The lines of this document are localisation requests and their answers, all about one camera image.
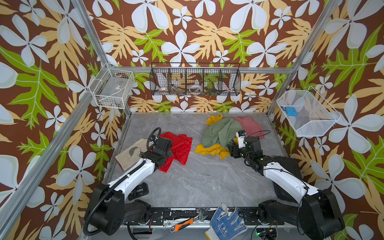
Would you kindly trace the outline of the red cloth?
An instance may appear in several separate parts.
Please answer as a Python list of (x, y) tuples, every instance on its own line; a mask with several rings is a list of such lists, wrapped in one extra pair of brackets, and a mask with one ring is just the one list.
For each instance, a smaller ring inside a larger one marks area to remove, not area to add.
[(170, 132), (161, 134), (161, 137), (173, 141), (173, 146), (171, 147), (173, 155), (167, 158), (165, 165), (158, 168), (158, 170), (167, 173), (174, 160), (179, 161), (183, 166), (185, 166), (192, 148), (193, 138), (184, 134), (175, 135)]

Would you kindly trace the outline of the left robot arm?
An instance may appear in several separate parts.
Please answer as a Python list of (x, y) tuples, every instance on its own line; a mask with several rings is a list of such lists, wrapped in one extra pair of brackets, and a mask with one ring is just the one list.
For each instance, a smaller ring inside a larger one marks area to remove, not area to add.
[(155, 128), (147, 140), (145, 151), (140, 152), (137, 163), (116, 180), (94, 188), (85, 214), (85, 236), (99, 233), (111, 236), (121, 225), (146, 213), (147, 204), (141, 204), (138, 200), (126, 204), (125, 201), (146, 177), (165, 165), (167, 158), (172, 155), (172, 145), (173, 141), (161, 137), (161, 128)]

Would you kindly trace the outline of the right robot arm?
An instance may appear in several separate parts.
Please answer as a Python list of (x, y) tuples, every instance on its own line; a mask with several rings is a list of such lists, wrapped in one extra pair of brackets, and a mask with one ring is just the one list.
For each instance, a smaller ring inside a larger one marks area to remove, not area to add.
[(294, 159), (264, 155), (259, 137), (248, 137), (244, 131), (236, 134), (237, 140), (228, 145), (230, 155), (244, 159), (246, 166), (271, 180), (275, 190), (281, 190), (290, 206), (276, 200), (259, 204), (257, 218), (260, 223), (289, 223), (311, 240), (324, 240), (345, 229), (345, 221), (334, 193), (320, 190), (306, 183)]

